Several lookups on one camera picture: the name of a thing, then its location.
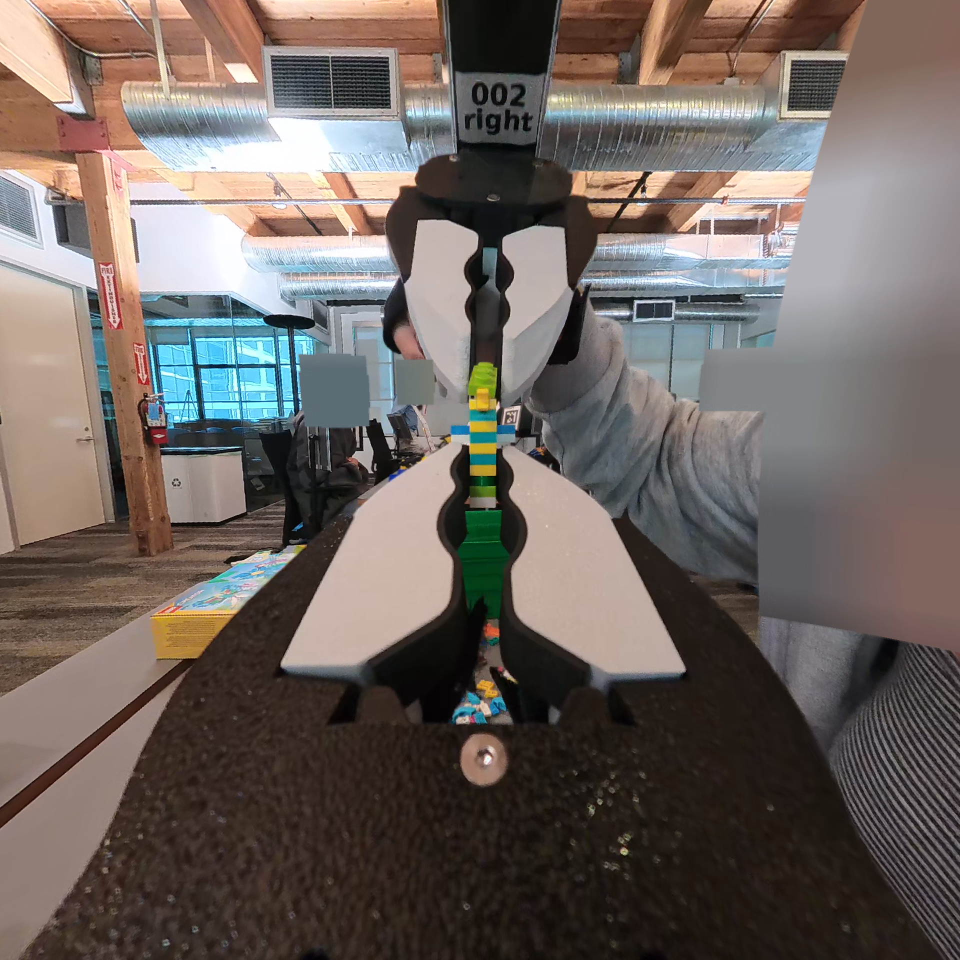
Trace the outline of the white recycling cabinet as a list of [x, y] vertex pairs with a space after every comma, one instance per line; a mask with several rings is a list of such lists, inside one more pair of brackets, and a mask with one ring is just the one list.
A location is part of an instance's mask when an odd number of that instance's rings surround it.
[[173, 524], [212, 524], [246, 514], [241, 446], [162, 447], [167, 511]]

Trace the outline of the large window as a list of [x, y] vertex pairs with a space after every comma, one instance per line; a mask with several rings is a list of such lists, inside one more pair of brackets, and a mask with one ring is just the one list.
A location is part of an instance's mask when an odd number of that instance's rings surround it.
[[296, 333], [254, 325], [149, 326], [155, 383], [174, 424], [198, 421], [259, 422], [295, 411], [294, 354], [327, 347]]

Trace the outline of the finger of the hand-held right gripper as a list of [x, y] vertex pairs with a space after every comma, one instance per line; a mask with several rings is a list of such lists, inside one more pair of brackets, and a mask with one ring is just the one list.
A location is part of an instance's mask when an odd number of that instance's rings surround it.
[[499, 396], [508, 405], [545, 369], [567, 322], [572, 289], [564, 227], [536, 224], [503, 237], [496, 276]]
[[467, 306], [474, 288], [468, 265], [481, 251], [471, 229], [449, 220], [419, 220], [405, 294], [424, 356], [450, 399], [467, 400], [472, 325]]

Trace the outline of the large silver air duct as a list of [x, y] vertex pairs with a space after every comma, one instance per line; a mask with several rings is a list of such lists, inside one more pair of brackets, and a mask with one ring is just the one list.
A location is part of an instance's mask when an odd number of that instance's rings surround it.
[[[405, 88], [405, 119], [269, 122], [255, 84], [128, 81], [134, 134], [179, 172], [415, 172], [452, 154], [448, 90]], [[798, 172], [814, 168], [827, 119], [785, 119], [762, 86], [552, 84], [537, 156], [570, 171]]]

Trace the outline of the yellow toy box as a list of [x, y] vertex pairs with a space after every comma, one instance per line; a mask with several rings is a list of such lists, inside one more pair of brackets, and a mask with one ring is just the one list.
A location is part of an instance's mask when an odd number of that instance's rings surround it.
[[179, 594], [150, 617], [156, 658], [198, 658], [240, 609], [305, 549], [292, 545], [277, 553], [259, 551]]

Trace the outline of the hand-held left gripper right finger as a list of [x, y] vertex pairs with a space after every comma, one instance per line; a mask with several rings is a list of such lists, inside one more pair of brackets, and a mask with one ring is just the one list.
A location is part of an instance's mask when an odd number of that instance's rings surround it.
[[618, 528], [581, 488], [512, 447], [503, 524], [517, 529], [500, 642], [522, 685], [612, 685], [686, 673]]

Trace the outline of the wooden post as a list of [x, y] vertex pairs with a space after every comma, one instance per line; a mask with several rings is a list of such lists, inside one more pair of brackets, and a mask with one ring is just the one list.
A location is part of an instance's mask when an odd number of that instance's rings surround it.
[[138, 384], [132, 348], [134, 342], [147, 346], [147, 336], [128, 174], [121, 159], [107, 151], [80, 152], [76, 160], [98, 294], [97, 262], [111, 262], [122, 298], [124, 328], [112, 330], [102, 319], [102, 330], [125, 479], [128, 525], [138, 554], [154, 557], [173, 547], [173, 537], [161, 453], [145, 438], [138, 414], [138, 402], [145, 393], [152, 394], [154, 387]]

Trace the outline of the person's grey hoodie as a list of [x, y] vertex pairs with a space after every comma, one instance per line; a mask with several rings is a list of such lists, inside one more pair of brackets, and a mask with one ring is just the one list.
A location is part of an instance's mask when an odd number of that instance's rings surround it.
[[901, 643], [762, 616], [759, 649], [790, 692], [824, 753], [892, 668]]

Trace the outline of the striped toy brick tower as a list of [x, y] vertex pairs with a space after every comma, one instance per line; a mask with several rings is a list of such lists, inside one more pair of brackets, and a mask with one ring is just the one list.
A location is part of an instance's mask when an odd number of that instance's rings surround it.
[[491, 402], [485, 393], [470, 397], [467, 405], [467, 421], [453, 423], [450, 438], [468, 448], [468, 506], [498, 510], [498, 452], [516, 441], [517, 432], [498, 432], [498, 402]]

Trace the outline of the white door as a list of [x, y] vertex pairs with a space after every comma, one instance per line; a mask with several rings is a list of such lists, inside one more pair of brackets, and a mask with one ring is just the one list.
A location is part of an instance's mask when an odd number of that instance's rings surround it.
[[86, 289], [1, 270], [2, 551], [115, 520]]

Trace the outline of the black floor lamp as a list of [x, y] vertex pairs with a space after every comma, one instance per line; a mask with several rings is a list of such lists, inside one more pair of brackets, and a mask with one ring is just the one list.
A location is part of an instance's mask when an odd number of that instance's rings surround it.
[[264, 316], [263, 323], [277, 330], [285, 330], [287, 333], [287, 342], [290, 354], [291, 385], [294, 400], [294, 414], [297, 414], [301, 410], [301, 398], [299, 392], [298, 358], [296, 354], [295, 337], [296, 333], [299, 331], [313, 330], [315, 327], [315, 322], [312, 318], [297, 314], [271, 314]]

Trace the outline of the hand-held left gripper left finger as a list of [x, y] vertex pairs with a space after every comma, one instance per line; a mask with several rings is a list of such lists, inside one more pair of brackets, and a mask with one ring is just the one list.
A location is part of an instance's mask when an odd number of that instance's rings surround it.
[[352, 522], [280, 668], [356, 685], [436, 685], [457, 661], [463, 585], [442, 511], [458, 498], [461, 444], [381, 486]]

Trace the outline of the green plastic storage bin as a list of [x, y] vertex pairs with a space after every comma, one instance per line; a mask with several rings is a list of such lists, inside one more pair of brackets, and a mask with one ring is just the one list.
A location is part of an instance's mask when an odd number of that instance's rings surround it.
[[500, 539], [500, 510], [467, 510], [466, 534], [459, 547], [466, 606], [483, 601], [486, 617], [498, 620], [505, 568], [509, 559]]

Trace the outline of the white wall vent grille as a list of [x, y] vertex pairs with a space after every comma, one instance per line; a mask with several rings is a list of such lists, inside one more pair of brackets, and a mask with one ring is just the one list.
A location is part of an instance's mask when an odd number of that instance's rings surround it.
[[42, 248], [42, 228], [34, 191], [24, 182], [1, 173], [1, 234]]

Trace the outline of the person's right forearm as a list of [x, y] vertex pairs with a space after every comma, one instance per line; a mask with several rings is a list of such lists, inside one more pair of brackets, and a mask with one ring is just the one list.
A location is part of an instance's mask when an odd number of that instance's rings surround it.
[[762, 413], [675, 399], [591, 305], [576, 358], [546, 366], [525, 402], [563, 475], [612, 518], [688, 572], [759, 582]]

